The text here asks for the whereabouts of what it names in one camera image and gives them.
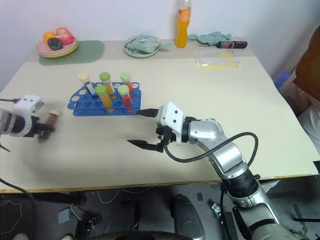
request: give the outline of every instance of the green mat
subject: green mat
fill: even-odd
[[[105,51],[102,41],[79,41],[78,48],[71,54],[59,58],[46,58],[39,56],[42,65],[85,64],[99,60]]]

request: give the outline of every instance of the green cloth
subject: green cloth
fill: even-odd
[[[47,58],[39,56],[39,63],[46,66],[91,63],[99,60],[104,54],[104,51],[105,44],[102,41],[79,41],[78,48],[69,55],[59,58]]]
[[[200,44],[208,44],[209,46],[216,44],[219,41],[229,41],[232,39],[231,34],[223,34],[220,31],[214,31],[209,34],[197,35],[190,34],[188,35],[188,40],[191,42],[198,42]]]

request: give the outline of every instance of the test tube rack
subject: test tube rack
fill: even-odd
[[[93,83],[94,87],[99,84],[103,85],[102,82]],[[73,115],[76,117],[135,115],[136,112],[140,110],[141,105],[141,91],[139,89],[139,83],[132,83],[133,93],[130,94],[132,106],[130,107],[126,107],[124,105],[121,96],[118,93],[118,87],[124,83],[113,82],[112,84],[114,87],[114,94],[109,95],[112,101],[111,107],[105,107],[96,93],[91,94],[88,92],[86,87],[83,86],[71,96],[67,106],[68,109],[73,110]]]

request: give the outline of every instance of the pink plate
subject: pink plate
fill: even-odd
[[[63,51],[65,51],[65,50],[67,50],[67,49],[72,48],[72,47],[76,44],[76,42],[77,42],[77,40],[76,40],[76,38],[74,37],[72,43],[63,45],[63,48],[61,48],[61,49],[59,49],[59,50],[57,50],[57,51],[53,51],[53,50],[50,49],[50,47],[45,43],[45,41],[41,41],[41,42],[39,42],[39,43],[36,45],[35,49],[36,49],[36,50],[38,51],[38,53],[40,53],[40,54],[58,54],[58,53],[60,53],[60,52],[63,52]]]

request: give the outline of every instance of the screwdriver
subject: screwdriver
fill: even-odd
[[[218,41],[215,44],[206,44],[201,46],[217,47],[218,49],[245,49],[247,41]]]

